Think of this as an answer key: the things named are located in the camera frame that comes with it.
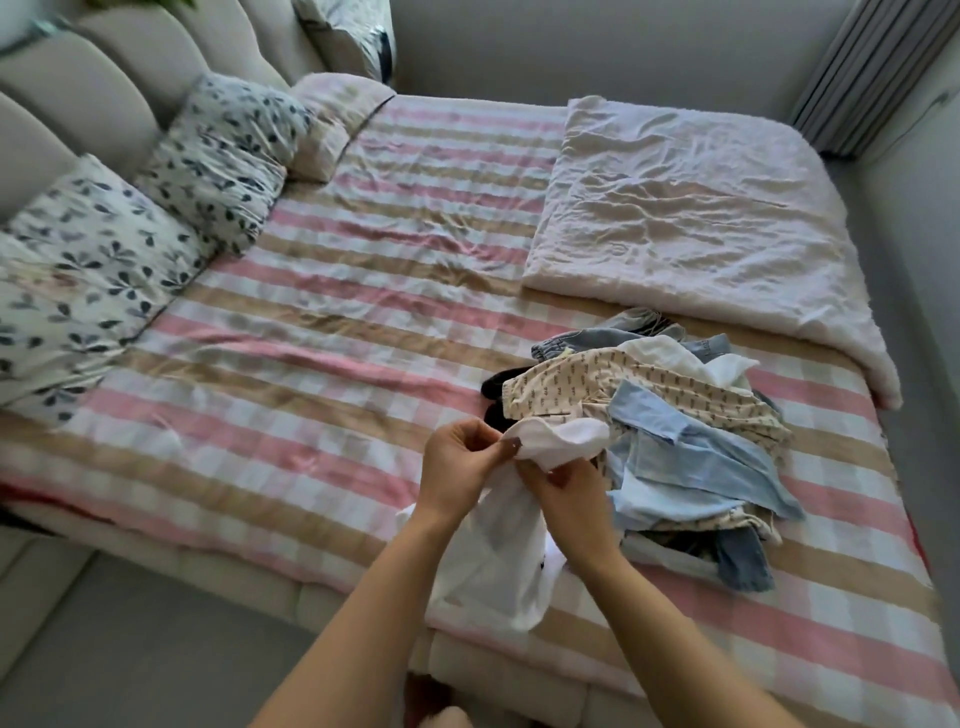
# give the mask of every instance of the light blue shirt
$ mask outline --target light blue shirt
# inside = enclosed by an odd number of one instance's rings
[[[626,380],[608,413],[631,428],[607,450],[608,472],[619,486],[608,494],[618,528],[642,531],[660,519],[695,521],[744,503],[787,519],[804,517],[773,460],[749,440],[704,425]]]

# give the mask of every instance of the floor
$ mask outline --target floor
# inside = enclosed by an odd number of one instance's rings
[[[960,673],[960,470],[943,427],[940,386],[924,359],[900,281],[842,166],[831,169],[851,209],[877,320],[900,367],[906,405],[883,422],[903,494],[944,599],[948,656]],[[0,684],[0,725],[150,728],[245,725],[312,636],[106,556],[98,556]],[[478,725],[520,726],[468,703]]]

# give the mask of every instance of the forearm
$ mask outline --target forearm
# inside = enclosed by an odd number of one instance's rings
[[[263,707],[254,728],[386,726],[449,538],[448,526],[415,514]]]
[[[800,728],[622,556],[583,577],[664,728]]]

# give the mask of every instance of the pillowcase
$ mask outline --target pillowcase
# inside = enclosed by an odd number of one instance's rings
[[[134,180],[151,200],[242,255],[313,123],[289,94],[209,73]]]
[[[80,158],[0,235],[0,404],[68,420],[215,253],[96,157]]]
[[[294,0],[294,11],[327,68],[388,84],[396,42],[389,0]]]
[[[360,76],[314,73],[300,79],[293,94],[313,111],[314,123],[290,173],[297,180],[326,183],[350,141],[396,91]]]

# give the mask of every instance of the window curtain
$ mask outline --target window curtain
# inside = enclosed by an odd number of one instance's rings
[[[856,158],[960,27],[960,0],[859,0],[798,103],[818,152]]]

